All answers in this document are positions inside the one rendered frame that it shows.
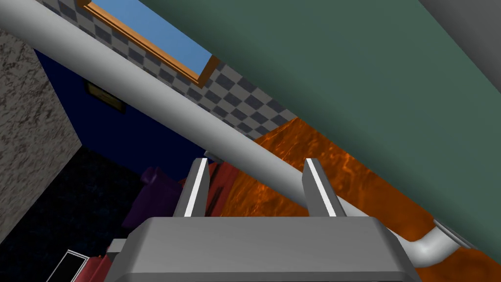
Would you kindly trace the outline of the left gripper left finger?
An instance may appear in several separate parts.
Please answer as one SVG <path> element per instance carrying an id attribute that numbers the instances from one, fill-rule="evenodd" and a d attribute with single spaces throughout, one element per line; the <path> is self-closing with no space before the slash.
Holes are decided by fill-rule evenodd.
<path id="1" fill-rule="evenodd" d="M 196 158 L 191 166 L 174 217 L 204 217 L 210 174 L 207 158 Z"/>

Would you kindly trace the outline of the green door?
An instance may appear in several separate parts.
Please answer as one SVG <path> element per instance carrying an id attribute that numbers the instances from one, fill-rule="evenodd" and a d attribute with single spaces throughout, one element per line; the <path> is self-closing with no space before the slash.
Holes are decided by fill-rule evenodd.
<path id="1" fill-rule="evenodd" d="M 419 0 L 141 0 L 501 264 L 501 93 Z"/>

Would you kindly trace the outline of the red furniture piece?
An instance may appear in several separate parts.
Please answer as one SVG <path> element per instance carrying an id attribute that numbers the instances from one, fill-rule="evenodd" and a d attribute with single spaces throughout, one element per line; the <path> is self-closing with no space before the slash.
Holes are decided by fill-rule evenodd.
<path id="1" fill-rule="evenodd" d="M 221 216 L 225 202 L 233 187 L 239 170 L 224 162 L 208 166 L 210 187 L 206 203 L 206 216 Z"/>

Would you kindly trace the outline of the dark framed wall picture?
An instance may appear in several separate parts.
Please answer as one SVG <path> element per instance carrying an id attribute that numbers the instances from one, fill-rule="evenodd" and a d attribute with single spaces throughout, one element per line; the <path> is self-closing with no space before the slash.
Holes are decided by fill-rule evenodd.
<path id="1" fill-rule="evenodd" d="M 120 100 L 119 98 L 111 95 L 107 91 L 103 90 L 99 86 L 95 85 L 94 83 L 84 79 L 84 89 L 87 94 L 92 96 L 93 98 L 96 98 L 97 100 L 107 104 L 113 109 L 116 109 L 122 114 L 126 113 L 126 103 Z"/>

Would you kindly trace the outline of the window with wooden frame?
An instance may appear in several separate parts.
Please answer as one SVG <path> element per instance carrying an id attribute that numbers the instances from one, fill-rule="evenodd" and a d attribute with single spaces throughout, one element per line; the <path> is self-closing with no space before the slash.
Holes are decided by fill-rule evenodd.
<path id="1" fill-rule="evenodd" d="M 203 88 L 220 60 L 140 0 L 76 0 L 84 11 Z"/>

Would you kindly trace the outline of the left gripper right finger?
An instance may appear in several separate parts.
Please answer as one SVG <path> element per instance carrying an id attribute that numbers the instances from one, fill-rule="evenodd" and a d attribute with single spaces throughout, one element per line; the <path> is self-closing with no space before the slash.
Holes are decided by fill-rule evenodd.
<path id="1" fill-rule="evenodd" d="M 301 180 L 310 216 L 346 217 L 345 210 L 318 159 L 305 159 Z"/>

